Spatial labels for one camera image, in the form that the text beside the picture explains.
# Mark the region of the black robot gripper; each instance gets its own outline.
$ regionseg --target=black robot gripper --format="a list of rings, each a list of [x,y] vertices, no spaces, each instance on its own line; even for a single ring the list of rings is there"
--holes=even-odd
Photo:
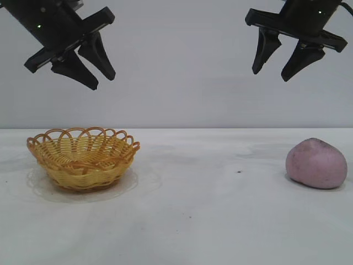
[[[112,24],[115,16],[108,7],[81,19],[79,0],[0,0],[1,4],[43,45],[27,60],[25,67],[35,73],[52,63],[54,73],[72,78],[92,90],[98,80],[75,52],[87,59],[109,80],[115,71],[106,55],[100,30]]]
[[[253,64],[257,74],[281,46],[279,35],[298,39],[293,55],[282,71],[284,81],[322,59],[325,47],[342,52],[347,41],[324,26],[342,0],[287,0],[279,14],[250,9],[245,21],[259,27],[259,42]]]

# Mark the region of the yellow basket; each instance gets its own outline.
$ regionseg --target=yellow basket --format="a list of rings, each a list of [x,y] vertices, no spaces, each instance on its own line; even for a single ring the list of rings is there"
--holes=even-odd
[[[28,138],[27,147],[59,187],[90,192],[114,185],[140,143],[126,131],[92,127],[49,130]]]

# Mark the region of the white backdrop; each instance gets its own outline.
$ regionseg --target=white backdrop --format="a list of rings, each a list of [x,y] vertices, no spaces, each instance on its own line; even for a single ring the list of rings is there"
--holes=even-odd
[[[41,45],[0,10],[0,128],[100,125],[114,128],[353,126],[353,18],[340,8],[326,30],[346,38],[289,83],[281,70],[297,40],[281,37],[252,74],[258,29],[249,8],[279,12],[278,0],[86,0],[82,17],[108,6],[102,30],[117,79],[96,92],[43,67],[24,66]]]

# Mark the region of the rock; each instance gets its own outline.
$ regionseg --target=rock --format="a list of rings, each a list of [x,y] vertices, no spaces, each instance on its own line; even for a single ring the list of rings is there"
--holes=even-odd
[[[304,185],[333,189],[347,178],[347,161],[332,145],[311,138],[294,147],[286,160],[287,174]]]

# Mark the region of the table surface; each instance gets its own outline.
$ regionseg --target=table surface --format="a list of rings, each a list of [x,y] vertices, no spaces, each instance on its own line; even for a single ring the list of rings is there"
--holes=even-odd
[[[349,166],[353,129],[128,130],[141,150],[104,192],[57,190],[26,149],[45,130],[0,130],[0,264],[332,265],[353,261],[352,174],[336,190],[286,177],[310,137]]]

